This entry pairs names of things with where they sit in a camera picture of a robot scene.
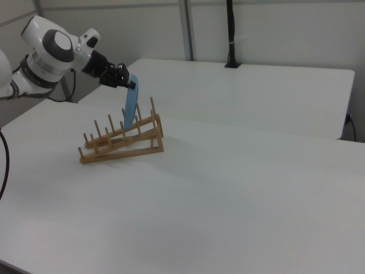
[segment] table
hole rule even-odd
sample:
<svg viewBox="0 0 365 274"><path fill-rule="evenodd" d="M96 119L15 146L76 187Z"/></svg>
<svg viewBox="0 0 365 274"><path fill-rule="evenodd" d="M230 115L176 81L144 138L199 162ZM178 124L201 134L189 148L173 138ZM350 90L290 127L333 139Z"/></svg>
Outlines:
<svg viewBox="0 0 365 274"><path fill-rule="evenodd" d="M107 114L121 117L45 100L3 128L1 260L34 274L365 271L364 144L161 116L165 152L80 164Z"/></svg>
<svg viewBox="0 0 365 274"><path fill-rule="evenodd" d="M128 67L140 104L164 117L314 137L342 135L354 72L325 68L140 59ZM121 109L126 89L101 86L79 104Z"/></svg>

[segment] wooden peg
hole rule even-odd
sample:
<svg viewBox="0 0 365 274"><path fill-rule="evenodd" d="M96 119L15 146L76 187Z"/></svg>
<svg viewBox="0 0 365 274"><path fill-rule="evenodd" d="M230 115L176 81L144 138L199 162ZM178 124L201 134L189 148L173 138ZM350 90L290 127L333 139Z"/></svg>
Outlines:
<svg viewBox="0 0 365 274"><path fill-rule="evenodd" d="M156 128L155 115L154 115L154 113L153 113L153 109L151 109L151 118L152 118L153 128Z"/></svg>
<svg viewBox="0 0 365 274"><path fill-rule="evenodd" d="M89 143L89 141L88 141L88 139L87 139L87 137L86 137L86 134L84 133L84 138L85 138L85 142L88 144Z"/></svg>
<svg viewBox="0 0 365 274"><path fill-rule="evenodd" d="M153 109L153 114L156 114L155 104L153 102L153 98L152 97L151 97L151 105L152 105L152 109Z"/></svg>
<svg viewBox="0 0 365 274"><path fill-rule="evenodd" d="M98 131L98 135L99 135L99 138L102 136L102 134L100 133L100 129L99 129L99 126L98 126L98 123L96 120L94 120L94 123L95 123L95 127L96 127L96 130Z"/></svg>
<svg viewBox="0 0 365 274"><path fill-rule="evenodd" d="M111 147L112 146L112 140L110 139L110 135L109 135L109 131L108 131L108 128L107 127L105 128L105 132L107 134L108 144Z"/></svg>
<svg viewBox="0 0 365 274"><path fill-rule="evenodd" d="M141 135L141 127L139 126L139 121L138 121L138 117L137 115L135 116L136 119L136 124L137 124L137 129L138 129L138 134Z"/></svg>
<svg viewBox="0 0 365 274"><path fill-rule="evenodd" d="M124 130L122 121L120 121L120 130L121 130L121 133L123 134L123 138L125 139L125 130Z"/></svg>
<svg viewBox="0 0 365 274"><path fill-rule="evenodd" d="M139 109L139 104L138 103L137 103L137 112L138 112L139 121L142 121L141 110Z"/></svg>
<svg viewBox="0 0 365 274"><path fill-rule="evenodd" d="M80 155L81 155L81 158L85 158L85 156L84 156L84 154L82 153L82 150L81 150L81 148L79 147L79 152L80 152Z"/></svg>
<svg viewBox="0 0 365 274"><path fill-rule="evenodd" d="M110 126L112 127L112 131L115 132L113 122L112 122L112 118L111 118L110 114L108 114L108 118L109 118Z"/></svg>
<svg viewBox="0 0 365 274"><path fill-rule="evenodd" d="M91 137L92 145L94 147L95 152L98 152L98 147L97 147L97 145L95 143L94 136L92 136L92 134L90 134L90 137Z"/></svg>

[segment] blue object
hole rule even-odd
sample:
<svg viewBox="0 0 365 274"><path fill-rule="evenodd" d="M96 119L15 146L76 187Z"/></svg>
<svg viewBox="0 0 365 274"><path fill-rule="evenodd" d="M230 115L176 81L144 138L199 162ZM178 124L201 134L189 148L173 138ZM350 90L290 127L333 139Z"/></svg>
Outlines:
<svg viewBox="0 0 365 274"><path fill-rule="evenodd" d="M136 87L134 89L128 88L127 92L127 100L125 101L125 112L124 112L124 128L129 129L133 120L135 119L136 109L137 109L137 100L138 100L138 79L134 74L131 74L131 81L136 83Z"/></svg>

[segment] black cord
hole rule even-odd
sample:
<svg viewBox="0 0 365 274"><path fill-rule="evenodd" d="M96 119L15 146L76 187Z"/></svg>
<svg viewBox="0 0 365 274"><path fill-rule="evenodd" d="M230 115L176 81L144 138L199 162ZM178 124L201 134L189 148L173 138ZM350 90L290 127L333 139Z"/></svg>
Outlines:
<svg viewBox="0 0 365 274"><path fill-rule="evenodd" d="M5 187L6 187L6 183L7 183L7 177L9 175L9 168L10 168L10 156L9 156L9 148L7 146L7 143L6 143L6 139L3 135L3 133L1 132L1 128L0 128L0 137L2 139L2 142L4 144L4 148L5 148L5 154L6 154L6 168L5 168L5 176L4 176L4 181L2 183L2 187L1 187L1 190L0 190L0 200L1 200L1 197L5 191Z"/></svg>
<svg viewBox="0 0 365 274"><path fill-rule="evenodd" d="M75 89L76 89L76 71L74 70L74 88L72 89L72 93L71 95L65 99L65 100L55 100L55 99L52 99L51 97L47 97L49 100L53 101L53 102L57 102L57 103L62 103L62 102L67 102L68 100L70 100L73 96L74 96L74 93L75 93Z"/></svg>
<svg viewBox="0 0 365 274"><path fill-rule="evenodd" d="M352 124L352 129L354 130L354 141L356 142L356 130L355 130L354 121L352 120L351 116L348 117L348 121L351 122L351 124Z"/></svg>
<svg viewBox="0 0 365 274"><path fill-rule="evenodd" d="M20 66L13 70L13 73L17 72L20 69Z"/></svg>

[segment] tabletop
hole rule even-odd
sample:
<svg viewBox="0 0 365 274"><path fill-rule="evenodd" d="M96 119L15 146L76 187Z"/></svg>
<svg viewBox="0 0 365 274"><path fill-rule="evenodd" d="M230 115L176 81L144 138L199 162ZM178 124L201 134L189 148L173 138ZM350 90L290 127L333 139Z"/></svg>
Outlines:
<svg viewBox="0 0 365 274"><path fill-rule="evenodd" d="M365 271L363 144L155 105L164 152L94 164L83 133L119 110L45 100L7 124L0 259L39 274Z"/></svg>
<svg viewBox="0 0 365 274"><path fill-rule="evenodd" d="M350 70L155 59L128 69L165 117L330 139L342 136L354 80ZM126 93L101 86L79 104L120 109Z"/></svg>

